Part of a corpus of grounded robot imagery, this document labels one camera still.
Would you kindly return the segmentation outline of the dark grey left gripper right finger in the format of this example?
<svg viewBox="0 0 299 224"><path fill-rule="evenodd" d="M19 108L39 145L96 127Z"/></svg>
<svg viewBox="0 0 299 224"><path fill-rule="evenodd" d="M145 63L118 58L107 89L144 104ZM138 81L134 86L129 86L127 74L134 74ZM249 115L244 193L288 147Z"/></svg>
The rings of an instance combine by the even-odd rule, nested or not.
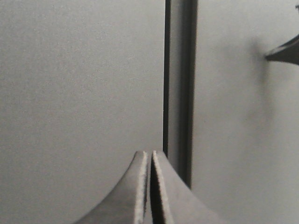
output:
<svg viewBox="0 0 299 224"><path fill-rule="evenodd" d="M190 191L165 154L153 151L150 206L154 224L225 224Z"/></svg>

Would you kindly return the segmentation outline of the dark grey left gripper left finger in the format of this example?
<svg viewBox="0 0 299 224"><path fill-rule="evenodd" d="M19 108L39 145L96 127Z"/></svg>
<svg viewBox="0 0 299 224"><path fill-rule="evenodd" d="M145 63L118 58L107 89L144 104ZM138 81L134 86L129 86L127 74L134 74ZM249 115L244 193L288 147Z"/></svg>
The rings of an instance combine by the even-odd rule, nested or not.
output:
<svg viewBox="0 0 299 224"><path fill-rule="evenodd" d="M147 200L148 155L137 151L114 188L77 224L142 224Z"/></svg>

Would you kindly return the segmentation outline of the finger tip of the dark right gripper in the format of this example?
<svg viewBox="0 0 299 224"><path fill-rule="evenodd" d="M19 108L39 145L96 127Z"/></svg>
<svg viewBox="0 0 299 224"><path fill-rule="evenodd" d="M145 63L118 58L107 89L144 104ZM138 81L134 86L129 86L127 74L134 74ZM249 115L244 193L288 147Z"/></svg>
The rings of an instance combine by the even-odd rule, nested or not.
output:
<svg viewBox="0 0 299 224"><path fill-rule="evenodd" d="M267 61L299 64L299 35L265 54Z"/></svg>

